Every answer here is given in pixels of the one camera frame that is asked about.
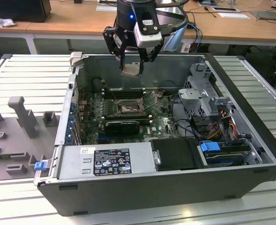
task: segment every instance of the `motherboard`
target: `motherboard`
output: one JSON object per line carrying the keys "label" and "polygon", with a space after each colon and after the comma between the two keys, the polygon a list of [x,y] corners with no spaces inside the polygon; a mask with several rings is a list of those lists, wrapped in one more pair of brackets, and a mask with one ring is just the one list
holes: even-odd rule
{"label": "motherboard", "polygon": [[95,93],[80,102],[82,142],[135,143],[179,137],[171,105],[172,95],[158,90]]}

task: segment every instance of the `desktop computer tower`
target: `desktop computer tower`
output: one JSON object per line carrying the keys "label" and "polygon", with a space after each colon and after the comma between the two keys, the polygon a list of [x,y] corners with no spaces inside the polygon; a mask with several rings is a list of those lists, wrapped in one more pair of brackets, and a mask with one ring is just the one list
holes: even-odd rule
{"label": "desktop computer tower", "polygon": [[49,0],[0,0],[0,18],[43,23],[50,14]]}

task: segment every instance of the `warning label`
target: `warning label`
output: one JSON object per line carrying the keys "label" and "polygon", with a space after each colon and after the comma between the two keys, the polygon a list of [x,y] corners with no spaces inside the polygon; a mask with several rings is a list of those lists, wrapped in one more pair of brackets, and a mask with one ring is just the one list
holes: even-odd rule
{"label": "warning label", "polygon": [[94,151],[94,175],[132,173],[129,149]]}

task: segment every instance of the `blue drive latch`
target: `blue drive latch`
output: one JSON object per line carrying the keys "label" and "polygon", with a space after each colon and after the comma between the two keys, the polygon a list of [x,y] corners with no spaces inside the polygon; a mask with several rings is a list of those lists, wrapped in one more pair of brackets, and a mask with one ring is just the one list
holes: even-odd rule
{"label": "blue drive latch", "polygon": [[47,162],[36,162],[35,167],[34,167],[35,171],[46,171],[47,170]]}
{"label": "blue drive latch", "polygon": [[217,142],[203,142],[201,145],[201,150],[205,151],[220,151],[219,144]]}

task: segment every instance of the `wooden table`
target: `wooden table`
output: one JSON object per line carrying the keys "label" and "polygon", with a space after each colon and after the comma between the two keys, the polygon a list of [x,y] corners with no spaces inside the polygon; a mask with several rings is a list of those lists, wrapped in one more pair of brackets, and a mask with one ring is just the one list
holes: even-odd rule
{"label": "wooden table", "polygon": [[[253,6],[261,0],[236,0],[236,3],[242,6]],[[256,7],[246,8],[239,5],[234,5],[240,11],[268,11],[272,10],[271,6],[274,1],[264,0]],[[186,11],[198,8],[197,2],[188,2],[185,6]],[[192,12],[207,12],[204,8],[192,10]],[[195,19],[197,27],[203,33],[204,43],[212,44],[240,44],[240,45],[273,45],[276,46],[276,23],[269,23],[265,20],[257,20],[251,13],[243,13],[250,19],[222,18],[218,13],[214,13],[216,18],[211,13],[197,14]],[[189,20],[193,22],[191,13],[188,13]],[[184,38],[194,38],[195,31],[186,31]]]}
{"label": "wooden table", "polygon": [[[244,6],[253,6],[260,0],[236,0],[236,3]],[[234,7],[241,11],[271,10],[274,2],[264,0],[253,8],[241,6]],[[15,27],[0,28],[0,37],[24,38],[31,54],[37,54],[35,46],[36,38],[59,39],[96,39],[103,40],[102,32],[106,26],[112,26],[116,16],[115,11],[96,11],[97,3],[83,2],[74,4],[73,1],[60,2],[51,0],[52,11],[45,23],[17,22]],[[197,2],[190,1],[185,5],[185,10],[199,8]],[[256,20],[250,13],[246,14],[250,19],[222,18],[215,13],[214,18],[203,7],[192,10],[196,12],[196,24],[203,33],[203,43],[212,44],[237,44],[237,45],[276,45],[276,23]],[[189,45],[195,38],[194,30],[187,30],[184,35],[184,43]]]}

